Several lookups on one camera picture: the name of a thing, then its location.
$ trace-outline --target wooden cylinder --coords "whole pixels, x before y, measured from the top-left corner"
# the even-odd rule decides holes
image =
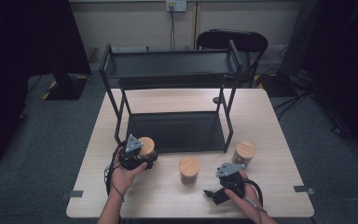
[[[255,146],[250,142],[239,142],[235,148],[232,162],[244,164],[245,167],[247,167],[249,162],[255,156],[256,152],[257,150],[255,149]]]
[[[149,137],[141,137],[138,140],[144,144],[138,155],[140,158],[146,159],[156,155],[156,151],[154,150],[155,143],[153,139]]]
[[[179,171],[184,185],[194,184],[200,171],[200,162],[194,157],[186,157],[179,162]]]

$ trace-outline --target chair backrest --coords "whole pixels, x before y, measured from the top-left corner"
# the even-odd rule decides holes
[[[197,37],[197,49],[227,49],[229,40],[233,40],[238,51],[257,53],[255,61],[250,68],[250,76],[246,76],[245,71],[241,71],[244,75],[244,81],[249,81],[249,87],[252,86],[255,70],[258,62],[269,46],[267,39],[255,32],[228,30],[228,29],[212,29],[203,32]]]

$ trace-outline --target human hand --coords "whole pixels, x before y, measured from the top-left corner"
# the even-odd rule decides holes
[[[248,175],[239,170],[240,175],[242,178],[248,178]],[[257,193],[255,189],[252,187],[251,184],[245,184],[245,197],[240,198],[237,194],[235,194],[231,189],[225,189],[225,194],[230,198],[234,203],[241,209],[241,211],[250,218],[254,223],[276,223],[266,212],[261,212],[259,209],[263,209],[260,201],[258,200]],[[249,198],[252,202],[254,202],[257,207],[255,208],[249,201]]]
[[[132,185],[132,182],[134,178],[139,175],[143,170],[146,169],[147,163],[144,162],[141,165],[139,165],[137,168],[133,170],[126,170],[118,161],[118,154],[123,149],[123,147],[118,149],[117,155],[115,157],[115,164],[114,172],[112,173],[112,178],[110,181],[110,193],[114,193],[115,189],[118,191],[118,193],[124,197],[124,195],[127,193],[127,190]]]

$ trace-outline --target table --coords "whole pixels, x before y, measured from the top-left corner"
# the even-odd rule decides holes
[[[112,91],[119,95],[119,90]],[[217,94],[215,89],[158,89],[128,91],[127,96],[134,105],[133,111],[166,112],[214,108],[212,99]],[[203,190],[221,188],[215,176],[216,168],[231,161],[237,143],[249,141],[257,148],[257,154],[245,172],[262,189],[268,213],[272,217],[313,216],[307,192],[294,190],[294,186],[303,186],[303,182],[265,91],[238,89],[230,115],[234,134],[227,153],[160,154],[153,169],[135,179],[125,196],[121,215],[124,218],[244,217],[232,201],[215,205]],[[81,198],[70,199],[66,211],[69,217],[98,217],[103,210],[107,199],[103,170],[117,146],[113,137],[116,120],[106,95],[74,187],[84,193]],[[125,133],[126,127],[121,126],[121,133]],[[185,186],[181,183],[178,164],[189,155],[200,161],[200,173],[194,185]]]

